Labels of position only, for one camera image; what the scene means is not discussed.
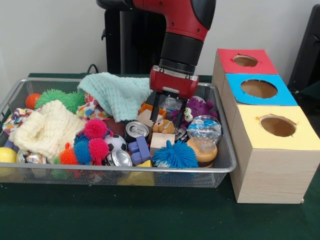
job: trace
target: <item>mint green towel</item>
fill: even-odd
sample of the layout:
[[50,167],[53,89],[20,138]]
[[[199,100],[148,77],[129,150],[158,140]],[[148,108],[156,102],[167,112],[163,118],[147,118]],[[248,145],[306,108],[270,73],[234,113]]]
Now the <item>mint green towel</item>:
[[90,74],[78,90],[90,94],[116,123],[135,120],[138,110],[152,93],[149,78],[119,77],[108,72]]

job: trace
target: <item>yellow box top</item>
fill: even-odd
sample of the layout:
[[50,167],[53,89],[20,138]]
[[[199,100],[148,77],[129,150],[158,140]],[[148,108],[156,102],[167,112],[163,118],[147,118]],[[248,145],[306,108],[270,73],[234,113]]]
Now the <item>yellow box top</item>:
[[238,108],[254,149],[320,150],[320,139],[299,106]]

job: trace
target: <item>red box top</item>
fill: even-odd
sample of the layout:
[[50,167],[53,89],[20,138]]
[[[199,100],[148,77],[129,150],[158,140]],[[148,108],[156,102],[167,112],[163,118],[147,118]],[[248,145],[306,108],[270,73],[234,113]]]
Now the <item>red box top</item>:
[[226,74],[278,74],[264,49],[217,49]]

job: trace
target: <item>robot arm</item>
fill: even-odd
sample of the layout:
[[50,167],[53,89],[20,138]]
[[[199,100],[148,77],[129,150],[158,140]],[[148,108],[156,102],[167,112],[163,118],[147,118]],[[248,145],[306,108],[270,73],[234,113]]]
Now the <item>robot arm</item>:
[[151,120],[156,121],[161,94],[179,98],[182,107],[177,125],[184,115],[186,104],[196,89],[199,77],[194,75],[200,53],[211,27],[216,0],[107,0],[123,2],[129,8],[164,15],[166,33],[159,66],[150,72],[150,88],[156,91]]

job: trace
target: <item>shape sorter box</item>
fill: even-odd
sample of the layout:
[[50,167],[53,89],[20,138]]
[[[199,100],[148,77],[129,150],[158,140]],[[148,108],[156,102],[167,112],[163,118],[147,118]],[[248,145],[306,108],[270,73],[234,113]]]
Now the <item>shape sorter box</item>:
[[232,127],[238,203],[299,204],[320,163],[320,140],[299,106],[239,105]]
[[265,74],[278,72],[263,49],[220,49],[215,55],[212,84],[221,96],[226,74]]
[[267,74],[227,73],[221,102],[230,131],[239,105],[297,106],[281,77]]

